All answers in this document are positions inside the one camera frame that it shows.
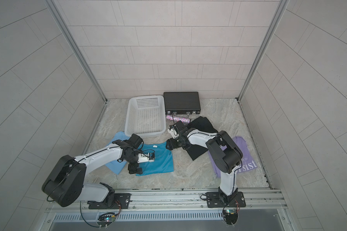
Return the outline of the white plastic laundry basket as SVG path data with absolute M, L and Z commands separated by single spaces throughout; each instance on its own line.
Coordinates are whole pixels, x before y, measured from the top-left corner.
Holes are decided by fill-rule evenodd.
M 160 136 L 166 130 L 164 97 L 150 95 L 129 100 L 124 133 L 142 138 Z

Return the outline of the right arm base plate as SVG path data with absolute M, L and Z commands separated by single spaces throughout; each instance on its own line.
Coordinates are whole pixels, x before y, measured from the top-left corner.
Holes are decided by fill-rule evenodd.
M 232 195 L 227 196 L 220 192 L 206 192 L 200 198 L 206 201 L 209 208 L 245 208 L 246 202 L 243 192 L 234 192 Z

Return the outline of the black t-shirt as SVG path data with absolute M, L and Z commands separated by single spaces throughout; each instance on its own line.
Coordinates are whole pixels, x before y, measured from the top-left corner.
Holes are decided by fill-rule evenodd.
M 198 117 L 188 125 L 178 123 L 178 141 L 176 143 L 187 151 L 194 161 L 209 151 L 208 145 L 218 143 L 218 131 L 206 117 Z

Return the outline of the teal t-shirt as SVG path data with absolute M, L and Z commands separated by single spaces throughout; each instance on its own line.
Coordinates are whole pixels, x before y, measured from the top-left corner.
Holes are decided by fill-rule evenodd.
M 154 162 L 145 162 L 139 164 L 142 168 L 143 174 L 136 174 L 136 176 L 146 176 L 151 174 L 169 173 L 174 171 L 173 155 L 170 150 L 166 148 L 166 142 L 160 144 L 144 144 L 139 147 L 144 154 L 152 153 L 155 151 Z

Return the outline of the aluminium mounting rail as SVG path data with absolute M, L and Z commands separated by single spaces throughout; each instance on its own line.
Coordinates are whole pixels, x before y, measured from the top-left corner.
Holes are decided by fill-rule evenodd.
M 128 208 L 122 212 L 135 211 L 192 211 L 209 210 L 205 200 L 206 192 L 218 195 L 217 189 L 137 189 L 117 190 L 116 193 L 129 193 Z M 233 203 L 245 202 L 244 209 L 287 209 L 287 203 L 281 190 L 269 188 L 239 189 L 243 193 L 242 199 L 235 199 Z

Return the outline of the right green circuit board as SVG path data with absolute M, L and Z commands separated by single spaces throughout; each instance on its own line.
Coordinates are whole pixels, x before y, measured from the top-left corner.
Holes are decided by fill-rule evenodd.
M 227 225 L 235 225 L 239 218 L 239 213 L 235 209 L 222 210 L 223 220 Z

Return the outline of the left green circuit board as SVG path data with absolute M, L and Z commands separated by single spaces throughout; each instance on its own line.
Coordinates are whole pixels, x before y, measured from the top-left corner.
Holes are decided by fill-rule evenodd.
M 98 217 L 97 224 L 100 227 L 107 228 L 115 220 L 116 220 L 116 214 L 114 212 L 104 213 Z

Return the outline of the purple folded t-shirt Persist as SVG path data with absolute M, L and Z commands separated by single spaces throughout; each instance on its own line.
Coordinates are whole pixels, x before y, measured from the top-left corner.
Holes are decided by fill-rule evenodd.
M 242 154 L 243 154 L 243 158 L 242 158 L 243 166 L 237 171 L 237 173 L 244 173 L 244 172 L 248 172 L 250 170 L 254 170 L 258 168 L 257 163 L 255 162 L 254 158 L 251 156 L 250 151 L 248 150 L 248 145 L 246 140 L 241 136 L 236 136 L 233 138 L 233 141 L 237 144 L 237 146 L 239 147 L 239 149 L 242 151 Z M 215 162 L 209 151 L 208 151 L 208 155 L 209 155 L 212 167 L 214 169 L 214 172 L 216 174 L 216 177 L 220 178 L 221 177 L 220 169 L 215 165 Z

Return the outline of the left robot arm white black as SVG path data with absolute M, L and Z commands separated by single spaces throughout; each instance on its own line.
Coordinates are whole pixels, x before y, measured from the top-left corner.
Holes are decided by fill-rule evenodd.
M 141 174 L 141 144 L 143 140 L 133 134 L 127 140 L 116 140 L 83 156 L 65 155 L 56 163 L 41 190 L 61 207 L 67 207 L 76 201 L 86 201 L 91 209 L 112 208 L 117 204 L 115 190 L 105 183 L 85 183 L 85 177 L 115 160 L 127 161 L 132 166 L 133 173 Z

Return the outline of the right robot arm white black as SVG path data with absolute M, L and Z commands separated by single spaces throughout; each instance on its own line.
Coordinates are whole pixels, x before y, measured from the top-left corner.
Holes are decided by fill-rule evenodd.
M 170 125 L 168 132 L 173 138 L 168 143 L 171 150 L 179 147 L 187 150 L 198 145 L 210 152 L 215 165 L 221 171 L 219 199 L 223 203 L 230 202 L 238 193 L 237 171 L 243 166 L 243 153 L 230 136 L 225 131 L 209 133 L 195 128 L 189 129 L 182 121 Z

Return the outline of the green circuit board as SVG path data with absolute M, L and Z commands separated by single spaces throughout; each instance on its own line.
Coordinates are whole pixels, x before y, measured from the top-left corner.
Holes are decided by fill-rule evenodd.
M 235 225 L 239 218 L 239 213 L 235 209 L 222 210 L 223 220 L 227 225 Z
M 104 213 L 98 217 L 97 224 L 100 227 L 107 228 L 115 220 L 116 220 L 116 214 L 114 212 Z

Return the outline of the black hard case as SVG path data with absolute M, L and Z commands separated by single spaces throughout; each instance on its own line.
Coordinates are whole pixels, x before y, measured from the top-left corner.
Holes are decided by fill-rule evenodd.
M 199 93 L 164 92 L 164 105 L 167 115 L 199 115 L 201 112 Z

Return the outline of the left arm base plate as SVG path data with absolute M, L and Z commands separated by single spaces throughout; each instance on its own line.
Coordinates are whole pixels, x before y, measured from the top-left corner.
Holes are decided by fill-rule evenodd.
M 104 201 L 88 201 L 89 209 L 127 209 L 131 200 L 130 193 L 112 193 Z

